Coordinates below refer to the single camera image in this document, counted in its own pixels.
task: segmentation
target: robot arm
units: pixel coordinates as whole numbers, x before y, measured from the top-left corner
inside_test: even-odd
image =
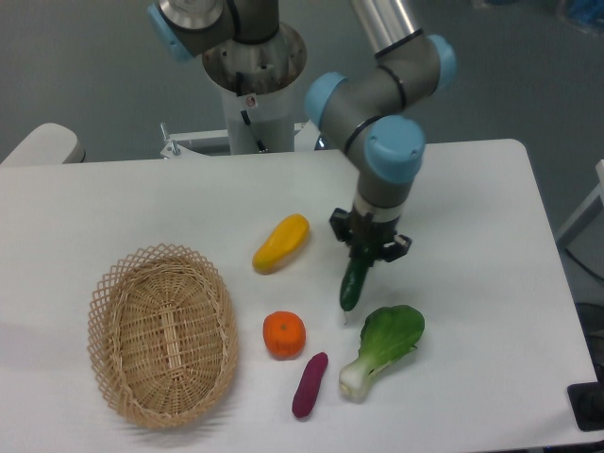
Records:
[[[228,40],[267,42],[279,30],[278,0],[159,0],[147,12],[180,61]]]
[[[439,36],[426,37],[403,0],[351,0],[376,53],[377,68],[349,82],[330,73],[306,97],[311,120],[359,169],[352,210],[337,209],[330,222],[350,246],[340,290],[344,312],[352,310],[376,260],[404,256],[411,240],[396,224],[422,164],[422,129],[396,115],[448,84],[457,64]]]

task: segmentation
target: gray floor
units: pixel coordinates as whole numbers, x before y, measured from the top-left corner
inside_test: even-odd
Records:
[[[160,122],[172,132],[224,127],[199,60],[178,65],[154,36],[150,2],[0,3],[0,161],[47,122],[72,129],[91,161],[155,158]],[[596,185],[604,159],[604,37],[562,24],[553,0],[484,10],[470,0],[412,3],[426,32],[455,46],[460,70],[453,86],[407,115],[432,143],[522,142],[557,229]],[[327,71],[362,77],[372,53],[346,0],[282,1],[281,16],[309,48],[295,103],[296,121],[306,121],[311,82]],[[601,215],[572,246],[604,274]],[[577,301],[604,301],[602,286],[564,264]]]

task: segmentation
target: toy vegetable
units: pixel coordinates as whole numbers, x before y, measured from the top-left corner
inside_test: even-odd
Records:
[[[275,311],[264,319],[262,336],[271,354],[278,359],[290,359],[304,347],[306,329],[295,313]]]
[[[365,319],[359,357],[340,371],[340,391],[362,402],[379,373],[416,349],[424,316],[407,305],[377,309]]]
[[[298,420],[308,417],[312,412],[321,388],[321,379],[328,363],[327,354],[320,352],[313,356],[304,368],[304,373],[302,373],[298,390],[295,392],[294,401],[292,402],[292,412]]]
[[[275,270],[280,262],[304,243],[309,231],[309,221],[301,214],[292,214],[283,219],[254,255],[254,269],[262,274]]]

